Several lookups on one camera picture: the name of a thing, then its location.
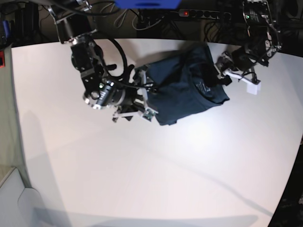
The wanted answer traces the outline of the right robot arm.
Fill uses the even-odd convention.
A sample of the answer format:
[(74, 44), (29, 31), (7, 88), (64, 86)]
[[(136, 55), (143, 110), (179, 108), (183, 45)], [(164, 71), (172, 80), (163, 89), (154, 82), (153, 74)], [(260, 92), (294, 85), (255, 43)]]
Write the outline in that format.
[(135, 74), (131, 81), (134, 65), (128, 64), (121, 45), (103, 32), (122, 58), (121, 75), (111, 75), (117, 65), (106, 64), (103, 50), (93, 39), (99, 30), (89, 17), (104, 17), (106, 14), (93, 12), (92, 4), (87, 0), (52, 0), (47, 8), (54, 19), (59, 41), (70, 44), (71, 62), (80, 73), (85, 88), (85, 103), (94, 110), (116, 108), (114, 122), (119, 118), (130, 121), (134, 116), (150, 122), (158, 114), (148, 101), (148, 93), (158, 88), (155, 82), (146, 76), (145, 71)]

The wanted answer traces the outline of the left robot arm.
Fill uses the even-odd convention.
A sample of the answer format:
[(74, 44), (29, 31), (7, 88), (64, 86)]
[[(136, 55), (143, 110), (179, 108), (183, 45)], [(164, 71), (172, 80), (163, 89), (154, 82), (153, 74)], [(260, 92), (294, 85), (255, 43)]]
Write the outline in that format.
[(269, 60), (281, 49), (280, 30), (272, 19), (267, 0), (244, 0), (242, 17), (248, 41), (236, 50), (224, 51), (214, 64), (222, 85), (229, 85), (231, 78), (248, 85), (260, 85), (254, 67), (257, 64), (268, 67)]

